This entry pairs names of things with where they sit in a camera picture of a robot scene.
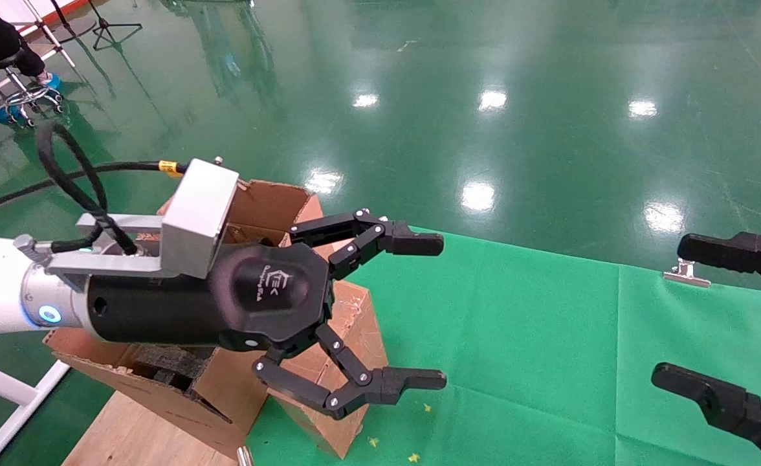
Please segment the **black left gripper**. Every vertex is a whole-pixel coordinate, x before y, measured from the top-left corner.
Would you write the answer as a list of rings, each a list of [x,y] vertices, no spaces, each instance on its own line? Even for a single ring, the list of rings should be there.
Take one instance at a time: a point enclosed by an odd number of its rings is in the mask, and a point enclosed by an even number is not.
[[[439,370],[367,369],[325,324],[333,306],[331,278],[348,277],[381,252],[439,256],[442,235],[362,209],[296,223],[289,238],[301,244],[223,245],[206,278],[93,276],[87,289],[91,333],[109,342],[268,350],[253,364],[258,380],[336,421],[364,405],[395,405],[409,389],[445,388]],[[313,250],[342,241],[328,262]],[[333,392],[280,366],[287,353],[315,343],[347,378]]]

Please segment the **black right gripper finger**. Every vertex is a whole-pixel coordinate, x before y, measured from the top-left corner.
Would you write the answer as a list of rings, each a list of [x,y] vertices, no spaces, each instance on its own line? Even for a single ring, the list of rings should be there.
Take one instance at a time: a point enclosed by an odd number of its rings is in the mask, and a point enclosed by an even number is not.
[[[761,451],[761,397],[681,366],[661,362],[652,372],[652,384],[699,405],[706,422],[753,443]]]
[[[761,235],[742,231],[730,239],[687,234],[677,248],[683,260],[761,276]]]

